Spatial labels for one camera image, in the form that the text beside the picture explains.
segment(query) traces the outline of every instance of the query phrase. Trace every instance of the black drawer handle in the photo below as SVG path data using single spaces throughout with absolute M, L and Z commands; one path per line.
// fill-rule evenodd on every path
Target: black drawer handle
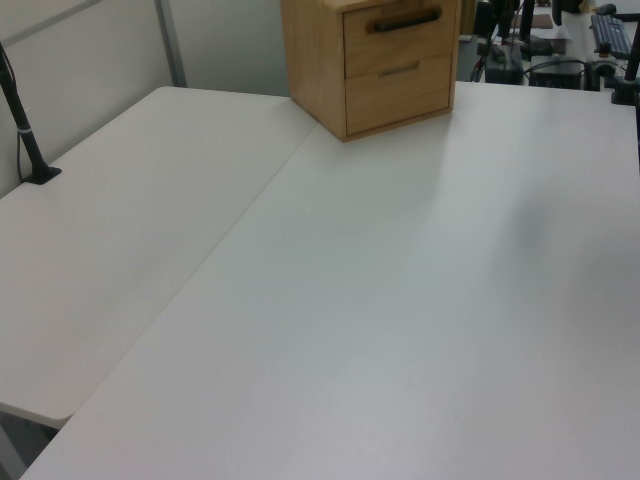
M 426 15 L 410 18 L 408 20 L 394 21 L 395 19 L 389 19 L 387 21 L 381 20 L 373 24 L 373 29 L 376 32 L 392 32 L 394 30 L 400 30 L 402 28 L 413 27 L 415 25 L 422 25 L 424 23 L 435 22 L 442 15 L 442 10 L 431 10 Z

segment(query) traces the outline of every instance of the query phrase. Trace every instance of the wooden drawer unit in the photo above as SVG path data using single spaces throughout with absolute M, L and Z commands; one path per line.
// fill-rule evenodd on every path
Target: wooden drawer unit
M 460 0 L 281 0 L 291 97 L 342 141 L 450 112 Z

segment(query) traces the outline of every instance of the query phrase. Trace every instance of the drawer pull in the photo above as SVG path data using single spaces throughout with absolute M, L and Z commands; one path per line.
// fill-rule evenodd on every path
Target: drawer pull
M 400 30 L 402 28 L 414 27 L 416 25 L 422 25 L 424 23 L 435 22 L 442 15 L 441 9 L 434 9 L 427 12 L 420 17 L 411 18 L 408 20 L 394 21 L 395 19 L 380 20 L 373 24 L 373 29 L 376 32 L 392 32 L 394 30 Z
M 414 62 L 411 65 L 405 65 L 404 67 L 390 68 L 389 70 L 383 70 L 378 74 L 378 77 L 386 77 L 388 75 L 395 75 L 397 73 L 410 72 L 416 70 L 420 66 L 420 62 Z

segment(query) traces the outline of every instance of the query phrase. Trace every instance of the white desk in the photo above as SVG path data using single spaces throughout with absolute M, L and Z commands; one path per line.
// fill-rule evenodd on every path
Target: white desk
M 315 125 L 160 89 L 0 201 L 0 410 L 74 414 Z
M 634 118 L 458 84 L 316 127 L 24 479 L 637 478 Z

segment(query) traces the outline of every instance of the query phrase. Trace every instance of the gray wall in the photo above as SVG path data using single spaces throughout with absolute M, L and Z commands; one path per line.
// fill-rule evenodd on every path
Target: gray wall
M 279 0 L 166 0 L 187 85 L 289 94 Z
M 12 5 L 20 5 L 4 3 L 3 15 Z M 30 8 L 43 5 L 46 10 L 46 3 L 29 0 Z M 0 31 L 3 41 L 15 39 L 15 32 L 7 33 Z M 47 162 L 155 88 L 171 85 L 153 0 L 102 0 L 33 35 L 8 42 L 5 49 Z M 18 185 L 15 158 L 16 127 L 3 97 L 0 197 Z M 24 174 L 29 171 L 28 158 L 22 165 Z

